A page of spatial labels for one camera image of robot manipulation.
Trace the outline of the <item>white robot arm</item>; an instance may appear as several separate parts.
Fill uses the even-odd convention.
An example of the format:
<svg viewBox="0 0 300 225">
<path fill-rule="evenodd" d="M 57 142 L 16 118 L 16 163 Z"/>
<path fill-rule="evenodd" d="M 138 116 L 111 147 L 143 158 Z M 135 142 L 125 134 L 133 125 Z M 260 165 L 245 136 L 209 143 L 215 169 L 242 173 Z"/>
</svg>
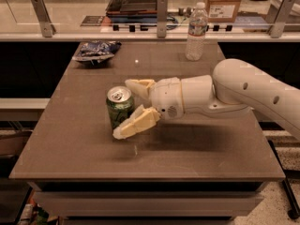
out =
<svg viewBox="0 0 300 225">
<path fill-rule="evenodd" d="M 300 90 L 239 59 L 219 62 L 210 75 L 158 82 L 127 80 L 126 87 L 151 106 L 139 106 L 113 130 L 118 140 L 152 128 L 161 119 L 176 119 L 186 113 L 231 118 L 251 109 L 300 139 Z"/>
</svg>

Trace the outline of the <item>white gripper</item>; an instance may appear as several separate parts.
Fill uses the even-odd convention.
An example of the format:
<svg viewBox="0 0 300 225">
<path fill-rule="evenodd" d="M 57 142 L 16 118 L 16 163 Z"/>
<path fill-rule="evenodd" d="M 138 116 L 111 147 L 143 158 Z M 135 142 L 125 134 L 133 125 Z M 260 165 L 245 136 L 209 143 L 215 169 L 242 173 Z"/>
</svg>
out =
<svg viewBox="0 0 300 225">
<path fill-rule="evenodd" d="M 162 117 L 165 120 L 184 114 L 181 81 L 174 77 L 155 82 L 151 79 L 125 80 L 126 87 L 135 95 L 151 100 L 153 107 L 139 106 L 133 114 L 113 130 L 117 140 L 132 137 L 154 127 Z"/>
</svg>

